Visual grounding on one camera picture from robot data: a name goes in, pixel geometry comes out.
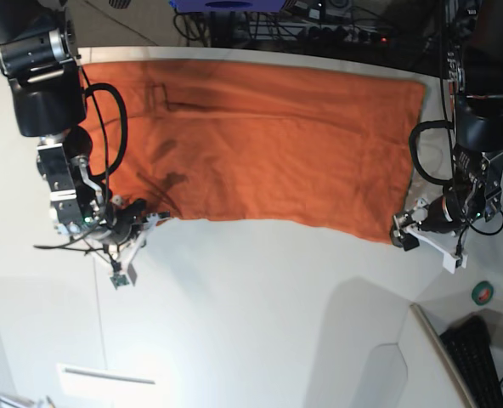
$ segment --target orange towel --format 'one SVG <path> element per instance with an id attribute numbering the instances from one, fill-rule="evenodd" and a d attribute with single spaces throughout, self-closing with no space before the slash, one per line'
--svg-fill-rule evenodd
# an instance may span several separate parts
<path id="1" fill-rule="evenodd" d="M 125 99 L 129 143 L 115 194 L 182 219 L 277 218 L 389 241 L 412 165 L 417 82 L 236 62 L 88 65 Z M 116 157 L 116 103 L 96 93 Z M 93 173 L 104 169 L 89 102 Z"/>

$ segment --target wrinkled fabric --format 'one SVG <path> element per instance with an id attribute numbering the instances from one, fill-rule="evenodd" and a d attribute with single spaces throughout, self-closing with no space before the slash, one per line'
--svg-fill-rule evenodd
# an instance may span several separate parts
<path id="1" fill-rule="evenodd" d="M 412 164 L 418 82 L 225 61 L 87 65 L 127 106 L 127 154 L 114 194 L 149 212 L 212 221 L 276 218 L 389 242 Z M 96 93 L 110 145 L 117 105 Z M 88 100 L 93 173 L 104 171 L 99 119 Z"/>

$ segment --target white table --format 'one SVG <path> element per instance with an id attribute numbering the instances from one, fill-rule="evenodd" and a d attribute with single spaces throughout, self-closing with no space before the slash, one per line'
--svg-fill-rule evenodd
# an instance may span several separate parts
<path id="1" fill-rule="evenodd" d="M 409 78 L 427 85 L 421 119 L 441 117 L 436 78 L 371 65 L 211 48 L 85 48 L 81 54 L 85 63 L 243 60 Z M 438 132 L 422 144 L 426 167 L 441 176 L 448 175 L 444 142 Z M 286 221 L 173 220 L 138 255 L 137 286 L 116 292 L 90 259 L 31 248 L 56 241 L 35 144 L 19 136 L 0 76 L 0 332 L 20 394 L 49 393 L 63 406 L 105 406 L 61 393 L 54 365 L 68 363 L 161 377 L 164 406 L 349 407 L 369 352 L 401 338 L 412 302 L 426 301 L 448 321 L 473 309 L 468 291 L 483 277 L 503 300 L 503 234 L 471 236 L 468 268 L 447 276 L 431 247 L 404 253 Z M 465 300 L 443 308 L 442 298 L 455 295 Z M 503 302 L 495 307 L 503 311 Z M 421 367 L 419 355 L 407 351 L 405 358 L 409 372 Z M 404 391 L 404 406 L 417 403 L 412 395 L 420 387 L 431 392 L 428 377 L 418 377 Z"/>

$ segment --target white tabletop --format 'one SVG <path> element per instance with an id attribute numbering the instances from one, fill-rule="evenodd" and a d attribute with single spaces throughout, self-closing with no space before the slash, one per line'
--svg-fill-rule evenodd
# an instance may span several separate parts
<path id="1" fill-rule="evenodd" d="M 212 48 L 84 48 L 81 54 L 85 63 L 238 60 L 409 78 L 427 86 L 421 119 L 441 118 L 438 79 L 372 65 Z M 443 142 L 438 132 L 422 144 L 425 165 L 440 176 L 448 175 Z M 349 407 L 369 352 L 399 340 L 410 303 L 425 293 L 437 308 L 444 296 L 468 295 L 483 277 L 503 297 L 503 234 L 471 236 L 468 268 L 447 276 L 431 247 L 405 253 L 274 220 L 170 221 L 138 255 L 137 286 L 116 292 L 102 267 L 93 274 L 90 259 L 31 249 L 57 241 L 35 144 L 19 136 L 0 76 L 0 332 L 17 391 L 33 398 L 49 393 L 65 406 L 103 406 L 62 395 L 52 375 L 61 362 L 162 377 L 170 394 L 165 406 Z M 448 319 L 467 310 L 466 297 L 455 311 L 435 312 Z"/>

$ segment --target orange cloth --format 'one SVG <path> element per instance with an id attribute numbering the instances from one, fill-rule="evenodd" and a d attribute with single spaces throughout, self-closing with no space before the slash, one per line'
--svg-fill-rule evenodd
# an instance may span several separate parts
<path id="1" fill-rule="evenodd" d="M 115 194 L 182 219 L 277 218 L 389 242 L 412 165 L 417 82 L 236 62 L 95 64 L 125 99 L 129 142 Z M 116 103 L 96 93 L 116 157 Z M 89 100 L 93 173 L 104 169 Z"/>

